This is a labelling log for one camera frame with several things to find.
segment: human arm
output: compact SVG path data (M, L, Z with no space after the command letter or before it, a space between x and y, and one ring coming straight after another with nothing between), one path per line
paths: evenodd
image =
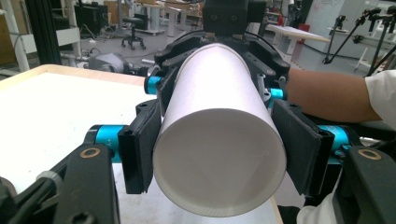
M338 122L381 120L371 104L363 77L291 68L288 100L306 114Z

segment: white pipe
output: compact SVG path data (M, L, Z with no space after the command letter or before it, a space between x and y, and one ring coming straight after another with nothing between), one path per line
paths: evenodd
M182 64L153 164L163 193L201 216L244 214L274 194L283 143L235 51L212 44Z

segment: chair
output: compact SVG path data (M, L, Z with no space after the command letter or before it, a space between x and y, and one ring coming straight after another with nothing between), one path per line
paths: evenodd
M128 41L129 46L131 46L131 49L134 49L134 42L140 42L140 46L142 47L142 49L146 49L145 44L143 43L143 38L141 37L137 37L134 35L135 32L135 25L136 24L143 24L143 20L138 19L138 18L123 18L122 19L123 22L127 22L127 23L131 23L131 27L132 27L132 35L126 36L122 39L122 43L121 45L123 47L125 47L124 41Z

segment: wooden table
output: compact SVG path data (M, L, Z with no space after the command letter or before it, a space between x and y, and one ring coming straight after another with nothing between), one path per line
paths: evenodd
M78 147L94 124L129 124L146 95L142 77L42 65L0 81L0 176L21 192ZM167 199L155 178L147 194L127 195L113 164L122 223L282 223L274 198L238 217L200 217Z

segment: white desk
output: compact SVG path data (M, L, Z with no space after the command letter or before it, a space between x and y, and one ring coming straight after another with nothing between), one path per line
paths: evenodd
M284 59L288 59L288 61L290 61L291 54L294 52L294 48L295 48L298 40L310 39L310 40L316 40L316 41L320 41L320 42L330 43L330 40L323 36L314 35L314 34L306 32L306 31L295 29L295 28L289 27L289 26L278 26L278 25L270 24L267 26L266 29L276 33L276 36L273 41L274 45L279 44L280 37L282 35L287 36L290 39L290 44L289 44L288 50L286 52L286 55L284 56Z
M0 176L18 192L82 143L93 124L129 124L134 107L152 99L144 79L43 65L0 81ZM153 179L148 194L127 195L114 164L121 223L282 223L274 198L238 217L200 217L169 201Z

